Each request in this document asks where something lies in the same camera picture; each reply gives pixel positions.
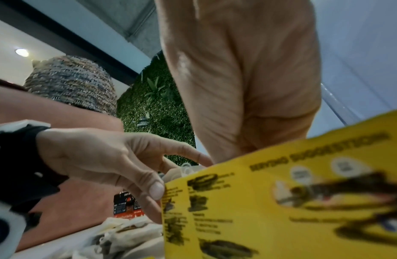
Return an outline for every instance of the ceiling light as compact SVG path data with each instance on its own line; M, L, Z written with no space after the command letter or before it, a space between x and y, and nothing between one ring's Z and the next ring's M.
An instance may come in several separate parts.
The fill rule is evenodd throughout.
M17 50L15 50L15 53L18 54L19 56L24 57L24 58L29 56L29 52L26 49L17 49Z

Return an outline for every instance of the yellow paper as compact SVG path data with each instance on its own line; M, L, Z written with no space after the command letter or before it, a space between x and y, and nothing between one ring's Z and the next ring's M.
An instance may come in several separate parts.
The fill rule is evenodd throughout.
M397 111L166 184L166 259L397 259Z

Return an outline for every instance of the green plant wall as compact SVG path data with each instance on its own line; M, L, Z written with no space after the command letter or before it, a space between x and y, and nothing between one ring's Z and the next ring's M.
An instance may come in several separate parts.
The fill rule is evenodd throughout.
M153 94L147 79L155 82L157 77L157 87L164 86L164 88L159 91L158 95L154 95L154 99L150 101L151 104L148 104ZM161 96L166 90L172 93L172 101ZM137 124L147 112L149 125L144 128L138 127ZM125 132L151 132L165 138L187 142L193 147L196 146L186 109L162 53L153 58L150 65L136 78L133 87L119 98L117 116L122 120ZM196 164L183 157L169 156L168 158L179 166L185 162Z

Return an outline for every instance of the patterned beanie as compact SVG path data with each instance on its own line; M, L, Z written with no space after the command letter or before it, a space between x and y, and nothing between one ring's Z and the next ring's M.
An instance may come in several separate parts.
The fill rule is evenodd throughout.
M117 96L110 75L98 64L75 56L33 61L24 87L33 94L116 116Z

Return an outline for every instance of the black sleeve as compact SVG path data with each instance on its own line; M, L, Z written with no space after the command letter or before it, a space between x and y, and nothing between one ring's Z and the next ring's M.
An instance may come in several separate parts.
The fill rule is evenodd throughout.
M36 135L46 129L28 125L0 132L0 201L15 212L28 212L41 198L59 192L58 185L68 179L39 157Z

